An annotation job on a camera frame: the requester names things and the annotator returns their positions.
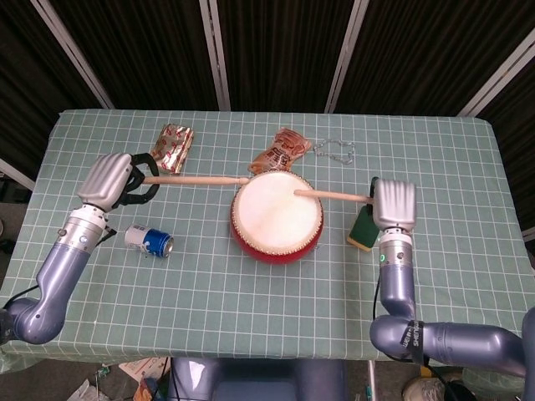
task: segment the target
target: drumstick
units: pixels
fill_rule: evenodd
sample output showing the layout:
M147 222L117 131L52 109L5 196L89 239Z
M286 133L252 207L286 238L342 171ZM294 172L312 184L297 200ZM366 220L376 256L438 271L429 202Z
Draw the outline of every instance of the drumstick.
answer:
M358 203L374 203L374 200L368 196L344 194L342 192L328 192L326 190L295 190L293 193L295 195L311 196L313 198L331 198Z
M171 185L245 185L247 177L145 177L143 184Z

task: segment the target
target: metal chain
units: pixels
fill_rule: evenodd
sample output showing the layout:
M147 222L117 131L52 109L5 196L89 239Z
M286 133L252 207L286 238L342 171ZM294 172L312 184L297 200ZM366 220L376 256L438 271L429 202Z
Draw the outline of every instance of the metal chain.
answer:
M320 150L326 144L336 144L336 145L339 145L340 148L344 146L350 146L351 148L349 149L349 152L348 152L348 158L344 159L344 157L340 157L332 153L323 152L322 150ZM324 140L319 140L318 142L316 142L312 150L316 156L328 156L331 160L339 161L343 165L350 165L354 161L354 142L348 142L345 140L324 139Z

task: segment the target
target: gold wrapper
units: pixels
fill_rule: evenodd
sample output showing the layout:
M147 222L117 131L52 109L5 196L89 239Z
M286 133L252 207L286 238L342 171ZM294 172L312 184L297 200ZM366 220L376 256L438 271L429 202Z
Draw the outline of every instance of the gold wrapper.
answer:
M176 124L166 125L150 151L162 173L180 174L193 141L193 129Z

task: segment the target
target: cutting mat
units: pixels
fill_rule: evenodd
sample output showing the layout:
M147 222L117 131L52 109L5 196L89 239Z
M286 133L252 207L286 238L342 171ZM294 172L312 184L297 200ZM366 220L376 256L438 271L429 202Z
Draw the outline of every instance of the cutting mat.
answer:
M418 186L415 283L427 322L494 324L519 333L535 281L492 128L473 118L70 110L55 125L2 301L34 284L98 155L147 152L164 124L191 126L185 175L247 175L280 127L312 141L352 141L352 165L308 152L293 171L319 190L365 194L374 175ZM348 149L331 144L340 155ZM377 249L345 237L357 207L323 200L319 245L269 266L229 237L234 187L161 187L147 205L110 213L119 235L93 254L51 343L2 346L3 370L33 358L122 362L154 355L376 359L369 342ZM127 250L132 223L175 237L169 259Z

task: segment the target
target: curtain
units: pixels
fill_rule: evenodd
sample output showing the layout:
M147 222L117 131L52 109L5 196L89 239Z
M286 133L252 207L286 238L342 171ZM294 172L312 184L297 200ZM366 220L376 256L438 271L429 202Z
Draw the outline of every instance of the curtain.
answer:
M217 4L232 109L323 113L353 1Z
M99 107L30 2L0 2L0 158L30 178L65 109Z
M478 115L492 124L523 230L535 226L535 59Z
M52 0L118 109L218 109L198 1Z
M534 27L530 1L371 1L336 112L457 115Z

